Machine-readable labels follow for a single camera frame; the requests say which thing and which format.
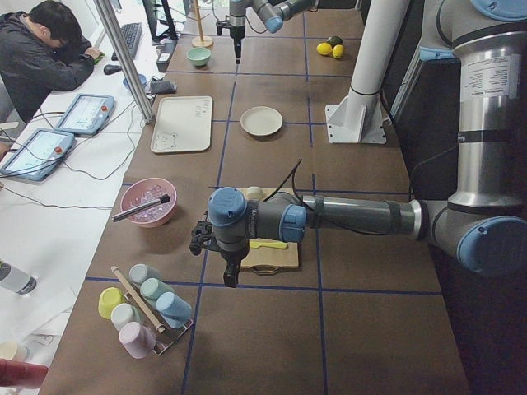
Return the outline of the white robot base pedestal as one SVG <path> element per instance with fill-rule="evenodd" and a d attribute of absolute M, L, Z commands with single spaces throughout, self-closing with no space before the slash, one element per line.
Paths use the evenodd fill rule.
<path fill-rule="evenodd" d="M 349 91 L 338 105 L 325 107 L 330 143 L 386 143 L 380 93 L 409 3 L 371 2 Z"/>

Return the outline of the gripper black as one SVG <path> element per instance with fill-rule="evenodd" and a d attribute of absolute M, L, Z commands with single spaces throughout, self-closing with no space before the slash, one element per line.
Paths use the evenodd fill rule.
<path fill-rule="evenodd" d="M 224 30 L 228 30 L 230 37 L 233 39 L 236 64 L 239 64 L 241 60 L 242 40 L 245 37 L 245 22 L 245 18 L 226 18 L 216 21 L 217 35 L 221 36 Z"/>
<path fill-rule="evenodd" d="M 236 241 L 234 244 L 219 242 L 212 231 L 209 221 L 199 221 L 191 231 L 189 250 L 198 256 L 203 249 L 219 253 L 226 260 L 223 273 L 225 287 L 237 287 L 240 274 L 240 262 L 249 254 L 250 247 L 247 239 Z"/>

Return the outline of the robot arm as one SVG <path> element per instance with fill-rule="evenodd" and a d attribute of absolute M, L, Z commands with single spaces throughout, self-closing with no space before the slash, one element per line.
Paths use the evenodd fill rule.
<path fill-rule="evenodd" d="M 263 22 L 268 32 L 278 32 L 285 21 L 291 20 L 296 14 L 315 11 L 319 2 L 315 0 L 235 0 L 229 1 L 228 13 L 223 20 L 216 22 L 217 34 L 229 31 L 233 40 L 235 62 L 240 63 L 242 54 L 242 40 L 245 37 L 246 10 L 251 8 Z"/>
<path fill-rule="evenodd" d="M 193 229 L 190 251 L 219 253 L 224 284 L 235 287 L 253 239 L 298 243 L 307 229 L 334 228 L 370 236 L 423 240 L 484 277 L 526 265 L 523 202 L 509 176 L 511 140 L 521 107 L 526 53 L 523 1 L 427 1 L 422 61 L 459 62 L 459 122 L 446 168 L 456 189 L 446 199 L 409 202 L 301 196 L 274 190 L 265 198 L 218 188 Z"/>

